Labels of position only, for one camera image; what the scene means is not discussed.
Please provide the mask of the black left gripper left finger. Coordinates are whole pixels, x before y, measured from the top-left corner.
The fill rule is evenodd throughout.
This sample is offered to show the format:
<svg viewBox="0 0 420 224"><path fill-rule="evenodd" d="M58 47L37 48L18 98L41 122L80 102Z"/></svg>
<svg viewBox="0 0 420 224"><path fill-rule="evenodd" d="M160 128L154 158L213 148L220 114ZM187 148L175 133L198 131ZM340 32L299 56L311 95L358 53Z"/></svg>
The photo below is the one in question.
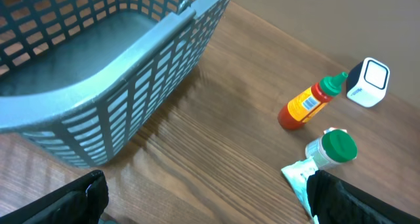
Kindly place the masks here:
<svg viewBox="0 0 420 224"><path fill-rule="evenodd" d="M98 223L109 203L104 172L96 169L1 217L2 223Z"/></svg>

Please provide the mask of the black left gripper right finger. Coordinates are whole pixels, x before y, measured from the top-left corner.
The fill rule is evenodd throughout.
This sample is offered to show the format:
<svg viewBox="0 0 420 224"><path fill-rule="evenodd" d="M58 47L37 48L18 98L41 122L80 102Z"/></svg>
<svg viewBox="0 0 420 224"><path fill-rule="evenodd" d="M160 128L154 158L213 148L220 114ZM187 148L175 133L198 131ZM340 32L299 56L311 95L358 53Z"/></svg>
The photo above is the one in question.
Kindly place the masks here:
<svg viewBox="0 0 420 224"><path fill-rule="evenodd" d="M320 223L411 223L419 218L408 214L369 193L324 171L308 178L306 193L309 214Z"/></svg>

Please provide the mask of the teal white sachet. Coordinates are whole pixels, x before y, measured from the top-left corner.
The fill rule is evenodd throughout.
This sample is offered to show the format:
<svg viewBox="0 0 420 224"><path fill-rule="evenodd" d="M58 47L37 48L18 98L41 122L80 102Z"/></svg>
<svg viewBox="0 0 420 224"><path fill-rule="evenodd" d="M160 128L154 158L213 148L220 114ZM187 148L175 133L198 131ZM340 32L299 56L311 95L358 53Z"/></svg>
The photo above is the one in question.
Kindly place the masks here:
<svg viewBox="0 0 420 224"><path fill-rule="evenodd" d="M283 176L287 179L299 202L310 217L310 223L319 224L318 216L313 216L307 195L307 181L311 175L318 171L313 157L295 162L281 169Z"/></svg>

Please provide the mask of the green lid white jar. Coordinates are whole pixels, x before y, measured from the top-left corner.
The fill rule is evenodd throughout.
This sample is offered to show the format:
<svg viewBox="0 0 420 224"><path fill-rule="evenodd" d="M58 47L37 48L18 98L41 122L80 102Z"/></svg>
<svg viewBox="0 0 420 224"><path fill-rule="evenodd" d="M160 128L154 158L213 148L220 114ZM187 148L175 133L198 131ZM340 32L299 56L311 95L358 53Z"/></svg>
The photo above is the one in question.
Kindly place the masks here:
<svg viewBox="0 0 420 224"><path fill-rule="evenodd" d="M335 130L308 143L304 152L306 158L313 157L318 169L330 169L355 160L358 147L348 133Z"/></svg>

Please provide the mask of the red sauce bottle green cap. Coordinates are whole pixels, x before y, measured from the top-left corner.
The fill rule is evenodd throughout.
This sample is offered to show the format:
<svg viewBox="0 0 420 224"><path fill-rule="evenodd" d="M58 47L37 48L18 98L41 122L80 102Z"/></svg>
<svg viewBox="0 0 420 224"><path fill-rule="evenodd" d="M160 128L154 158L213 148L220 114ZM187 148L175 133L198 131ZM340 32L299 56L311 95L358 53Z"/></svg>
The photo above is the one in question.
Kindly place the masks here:
<svg viewBox="0 0 420 224"><path fill-rule="evenodd" d="M279 112L278 122L288 130L302 128L321 109L342 91L348 74L341 72L336 76L326 76L291 99Z"/></svg>

